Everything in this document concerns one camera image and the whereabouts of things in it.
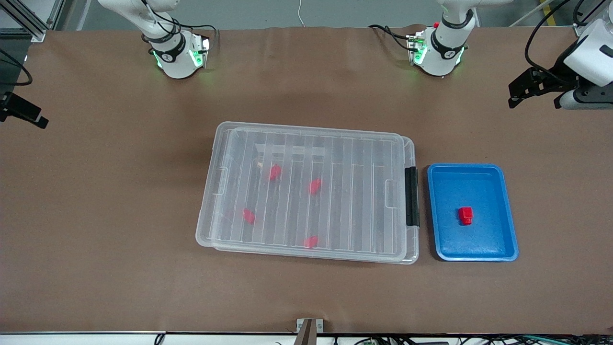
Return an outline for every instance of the plastic storage container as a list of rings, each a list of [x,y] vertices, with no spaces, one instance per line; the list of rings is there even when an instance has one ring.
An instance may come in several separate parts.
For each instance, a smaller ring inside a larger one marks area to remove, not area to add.
[[[397,134],[224,122],[196,239],[233,252],[412,263],[416,195],[405,190],[416,185],[405,188],[405,168],[414,166],[413,142]]]

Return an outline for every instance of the white cable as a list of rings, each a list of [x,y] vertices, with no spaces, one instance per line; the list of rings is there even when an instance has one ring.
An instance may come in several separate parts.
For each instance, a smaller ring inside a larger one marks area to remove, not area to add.
[[[298,2],[298,19],[300,19],[300,22],[302,23],[302,27],[306,28],[307,26],[305,25],[305,22],[302,21],[302,17],[300,16],[300,8],[302,7],[302,0],[299,0]]]

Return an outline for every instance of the brown table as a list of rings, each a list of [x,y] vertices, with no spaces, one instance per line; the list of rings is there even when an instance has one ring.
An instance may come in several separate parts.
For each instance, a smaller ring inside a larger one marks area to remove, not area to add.
[[[507,105],[530,28],[476,29],[443,79],[370,29],[223,31],[209,69],[171,80],[136,31],[52,32],[16,92],[50,119],[0,127],[0,330],[611,333],[613,113]],[[544,28],[533,58],[573,40]],[[225,120],[390,131],[416,145],[410,266],[233,254],[194,239]],[[425,168],[506,174],[520,255],[436,259]]]

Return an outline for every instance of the red plastic piece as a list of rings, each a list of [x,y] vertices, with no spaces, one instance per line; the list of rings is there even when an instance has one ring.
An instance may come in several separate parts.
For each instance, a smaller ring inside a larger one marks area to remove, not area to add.
[[[308,186],[308,191],[311,195],[317,194],[319,189],[321,188],[321,179],[315,179],[311,181],[311,184]]]
[[[247,223],[251,225],[256,222],[256,215],[253,214],[253,212],[251,212],[251,210],[249,209],[243,210],[243,218],[245,219],[245,221],[247,221]]]
[[[315,246],[317,246],[318,241],[319,241],[319,238],[317,236],[311,236],[305,239],[305,247],[314,248]]]
[[[281,167],[276,164],[273,165],[272,168],[270,168],[270,180],[274,181],[280,175],[281,175]]]
[[[458,216],[462,225],[471,225],[473,223],[473,208],[472,207],[460,207],[458,210]]]

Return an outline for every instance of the brown tabletop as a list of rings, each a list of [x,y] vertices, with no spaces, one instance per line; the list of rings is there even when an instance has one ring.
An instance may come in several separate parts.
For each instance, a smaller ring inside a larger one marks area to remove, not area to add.
[[[49,120],[0,126],[0,330],[611,333],[613,113],[507,105],[531,28],[476,29],[445,78],[370,29],[223,31],[208,69],[171,80],[137,31],[50,32],[16,92]],[[572,41],[544,28],[533,59]],[[226,121],[399,133],[416,145],[420,252],[385,265],[200,247],[215,128]],[[433,254],[425,169],[494,163],[520,255]]]

